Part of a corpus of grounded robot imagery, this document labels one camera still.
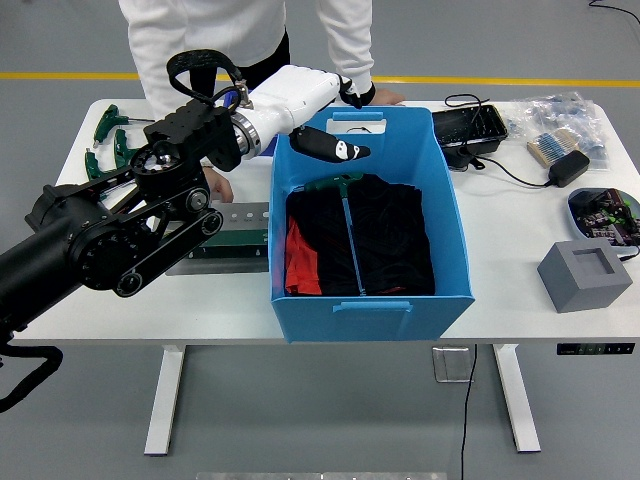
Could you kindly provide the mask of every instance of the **person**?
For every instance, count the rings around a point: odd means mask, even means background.
[[[167,61],[195,49],[218,50],[239,66],[247,86],[255,88],[290,63],[284,0],[119,0],[129,25],[129,47],[145,97],[156,119],[187,102],[169,83]],[[397,104],[404,96],[378,89],[371,80],[372,0],[316,0],[336,73],[353,80],[363,104]],[[212,72],[191,72],[191,87],[213,93]],[[233,201],[231,185],[204,168],[212,191]]]

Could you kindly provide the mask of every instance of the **black cuff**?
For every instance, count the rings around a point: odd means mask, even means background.
[[[372,83],[371,84],[371,88],[367,91],[367,93],[364,93],[364,94],[360,95],[361,105],[363,107],[365,105],[369,105],[373,101],[373,97],[375,97],[375,96],[376,96],[376,86]],[[353,99],[350,99],[347,96],[347,94],[344,93],[344,92],[340,92],[340,98],[346,104],[349,104],[349,105],[353,104]]]
[[[360,100],[362,101],[362,106],[369,105],[373,101],[373,97],[376,96],[376,86],[371,83],[371,88],[367,93],[363,93],[360,95]]]

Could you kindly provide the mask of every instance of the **gray plastic box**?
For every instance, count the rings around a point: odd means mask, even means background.
[[[608,307],[633,283],[604,238],[554,244],[538,273],[558,313]]]

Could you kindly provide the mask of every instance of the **green handle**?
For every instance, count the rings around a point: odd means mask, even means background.
[[[137,148],[127,148],[127,135],[122,128],[116,130],[113,141],[113,156],[116,159],[116,168],[122,168],[129,164]]]
[[[306,183],[304,186],[305,192],[320,191],[326,188],[338,188],[340,191],[340,197],[347,198],[347,188],[353,182],[362,180],[364,176],[360,172],[341,173],[339,175],[333,175],[331,177],[322,178],[320,180],[314,180]]]
[[[109,105],[109,108],[104,111],[93,135],[94,145],[104,142],[111,129],[116,125],[129,124],[129,118],[120,116],[118,113],[118,107],[113,104]]]
[[[96,158],[96,154],[93,152],[87,151],[84,154],[84,168],[87,171],[87,177],[89,177],[89,180],[95,180],[102,176],[102,171],[100,170],[100,167],[98,167],[98,159]]]

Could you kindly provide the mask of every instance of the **yellow floor line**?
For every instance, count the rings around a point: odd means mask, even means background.
[[[0,80],[139,80],[137,73],[125,72],[0,72]],[[228,81],[227,75],[218,75],[217,80]],[[452,77],[378,75],[375,83],[395,84],[458,84],[458,85],[511,85],[554,87],[607,87],[640,88],[640,80],[578,79],[578,78],[509,78],[509,77]]]

